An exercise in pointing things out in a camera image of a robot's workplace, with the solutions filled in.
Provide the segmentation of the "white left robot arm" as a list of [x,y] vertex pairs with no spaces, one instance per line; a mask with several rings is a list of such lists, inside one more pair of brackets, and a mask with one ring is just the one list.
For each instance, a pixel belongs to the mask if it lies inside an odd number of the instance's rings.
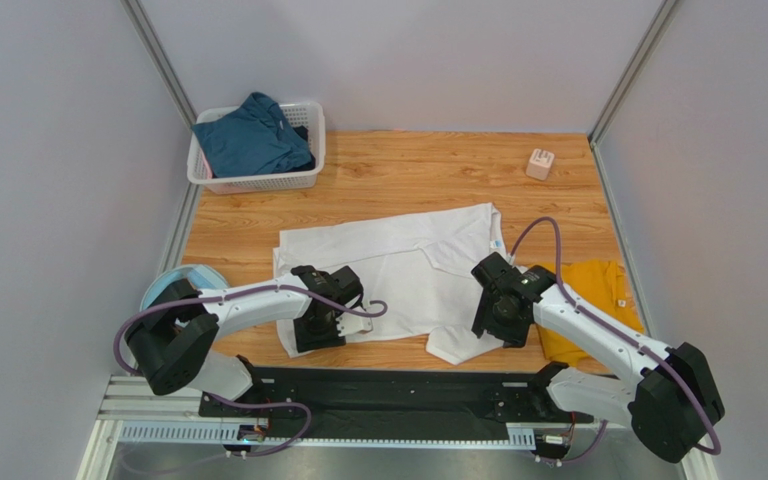
[[193,388],[221,401],[254,404],[250,363],[213,349],[238,331],[288,321],[301,351],[345,344],[354,321],[375,318],[364,307],[364,286],[348,266],[332,273],[294,267],[270,281],[229,287],[206,266],[183,266],[160,276],[141,311],[116,333],[119,365],[143,376],[157,396]]

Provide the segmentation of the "white t shirt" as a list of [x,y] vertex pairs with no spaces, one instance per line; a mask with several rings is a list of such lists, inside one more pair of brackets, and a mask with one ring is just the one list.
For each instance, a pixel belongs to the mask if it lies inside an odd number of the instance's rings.
[[459,365],[502,347],[471,330],[482,288],[472,269],[504,254],[502,215],[491,203],[336,226],[284,230],[273,250],[273,273],[311,265],[335,273],[348,266],[366,301],[383,300],[385,315],[349,343],[424,336],[427,353]]

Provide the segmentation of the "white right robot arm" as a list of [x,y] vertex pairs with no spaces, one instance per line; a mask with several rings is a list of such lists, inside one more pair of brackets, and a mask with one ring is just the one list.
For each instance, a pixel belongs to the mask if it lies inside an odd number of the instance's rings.
[[725,408],[704,353],[671,347],[622,324],[543,267],[521,271],[493,252],[471,271],[481,287],[472,331],[507,348],[525,345],[538,325],[581,348],[611,374],[556,362],[540,383],[560,410],[630,429],[654,455],[678,463],[712,436]]

